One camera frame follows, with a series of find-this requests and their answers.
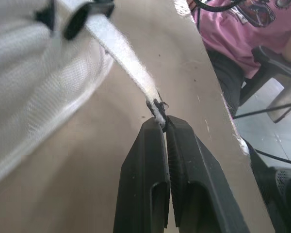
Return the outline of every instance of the tiled floor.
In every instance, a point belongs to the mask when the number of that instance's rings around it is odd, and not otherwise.
[[[270,79],[253,97],[251,97],[237,114],[266,108],[283,89],[275,79]],[[267,113],[248,116],[235,120],[240,135],[250,144],[266,153],[291,160],[291,114],[275,124]],[[284,166],[290,164],[261,155],[268,166]]]

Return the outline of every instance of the white strap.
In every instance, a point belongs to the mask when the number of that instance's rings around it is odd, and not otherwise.
[[[86,22],[87,30],[97,39],[102,47],[122,66],[132,80],[144,93],[151,105],[151,111],[156,120],[165,127],[165,119],[154,100],[163,108],[161,97],[156,89],[152,77],[138,60],[127,39],[104,15],[90,16]]]

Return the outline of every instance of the beige table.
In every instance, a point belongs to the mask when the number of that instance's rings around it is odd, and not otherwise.
[[[155,78],[168,114],[188,121],[220,162],[251,232],[274,232],[193,23],[171,0],[116,5],[113,22]],[[144,96],[114,65],[91,99],[0,183],[0,233],[111,233],[120,168],[149,117]],[[177,232],[172,219],[171,211],[167,233]]]

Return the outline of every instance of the black cable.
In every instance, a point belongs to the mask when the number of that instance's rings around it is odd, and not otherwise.
[[[197,30],[199,31],[200,7],[197,7]]]
[[[280,158],[280,157],[277,157],[277,156],[274,156],[274,155],[271,155],[271,154],[268,154],[268,153],[265,153],[265,152],[262,152],[260,150],[257,150],[257,149],[254,149],[257,153],[259,154],[262,154],[264,156],[267,156],[267,157],[270,157],[272,159],[276,159],[276,160],[279,160],[279,161],[282,161],[282,162],[285,162],[285,163],[288,163],[288,164],[291,164],[291,160],[288,160],[288,159],[283,159],[283,158]]]
[[[262,109],[262,110],[258,110],[258,111],[254,111],[254,112],[250,112],[250,113],[240,114],[240,115],[234,116],[233,119],[248,117],[248,116],[252,116],[252,115],[256,115],[256,114],[260,114],[260,113],[272,112],[272,111],[276,111],[276,110],[283,109],[283,108],[289,108],[289,107],[291,107],[291,103],[280,105],[278,107],[266,108],[266,109]]]
[[[231,2],[229,5],[225,5],[225,6],[209,6],[207,4],[202,3],[200,0],[194,0],[194,2],[196,3],[196,5],[198,7],[202,8],[206,11],[210,11],[210,12],[227,11],[227,10],[233,8],[234,6],[238,5],[242,1],[245,1],[245,0],[235,0],[235,1]]]

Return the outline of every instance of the pink shirt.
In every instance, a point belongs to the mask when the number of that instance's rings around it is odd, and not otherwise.
[[[229,3],[230,0],[212,0],[207,4]],[[254,62],[251,50],[264,45],[281,53],[290,38],[291,0],[247,0],[221,13],[201,9],[200,34],[207,49],[229,57],[247,78],[252,78],[259,64]]]

